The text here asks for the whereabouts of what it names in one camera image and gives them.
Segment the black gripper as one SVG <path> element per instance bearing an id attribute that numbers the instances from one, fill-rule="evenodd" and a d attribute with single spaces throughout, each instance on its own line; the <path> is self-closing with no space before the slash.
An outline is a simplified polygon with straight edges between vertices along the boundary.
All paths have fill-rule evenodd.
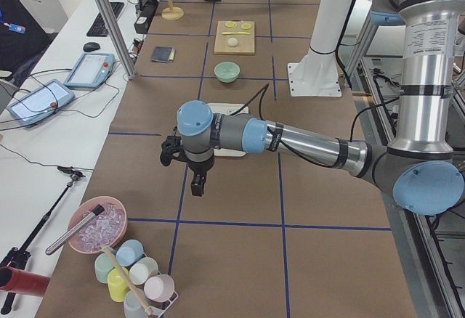
<path id="1" fill-rule="evenodd" d="M 190 160 L 188 162 L 189 169 L 194 173 L 191 181 L 191 193 L 193 196 L 202 197 L 204 194 L 204 185 L 206 182 L 207 172 L 214 166 L 214 157 L 202 162 Z"/>

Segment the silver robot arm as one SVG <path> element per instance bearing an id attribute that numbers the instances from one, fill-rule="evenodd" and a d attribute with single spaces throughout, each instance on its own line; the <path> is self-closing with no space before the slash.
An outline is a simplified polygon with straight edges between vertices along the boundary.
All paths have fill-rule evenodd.
<path id="1" fill-rule="evenodd" d="M 204 102 L 186 102 L 177 112 L 179 157 L 194 173 L 191 190 L 203 194 L 214 152 L 291 152 L 325 168 L 364 179 L 411 212 L 432 216 L 457 204 L 464 177 L 446 142 L 448 105 L 458 17 L 464 0 L 373 0 L 377 23 L 387 16 L 406 25 L 400 112 L 387 146 L 345 140 L 262 121 L 247 114 L 213 113 Z"/>

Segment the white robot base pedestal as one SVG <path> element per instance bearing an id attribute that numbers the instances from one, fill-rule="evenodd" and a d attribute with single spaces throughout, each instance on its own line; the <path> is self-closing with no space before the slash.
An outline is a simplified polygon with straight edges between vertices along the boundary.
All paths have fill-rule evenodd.
<path id="1" fill-rule="evenodd" d="M 292 97 L 340 97 L 336 56 L 354 0 L 321 0 L 308 53 L 288 64 Z"/>

